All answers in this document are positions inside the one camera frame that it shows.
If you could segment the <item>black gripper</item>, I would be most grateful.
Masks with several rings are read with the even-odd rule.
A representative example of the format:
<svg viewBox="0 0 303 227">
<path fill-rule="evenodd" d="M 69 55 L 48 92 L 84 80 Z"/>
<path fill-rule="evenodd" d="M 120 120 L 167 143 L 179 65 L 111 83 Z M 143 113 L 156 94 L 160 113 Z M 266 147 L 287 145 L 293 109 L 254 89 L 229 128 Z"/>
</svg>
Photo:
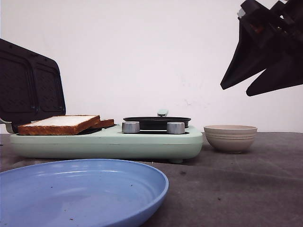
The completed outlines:
<svg viewBox="0 0 303 227">
<path fill-rule="evenodd" d="M 238 11 L 239 42 L 220 83 L 227 89 L 260 73 L 247 88 L 255 96 L 303 83 L 303 2 L 267 8 L 246 0 Z"/>
</svg>

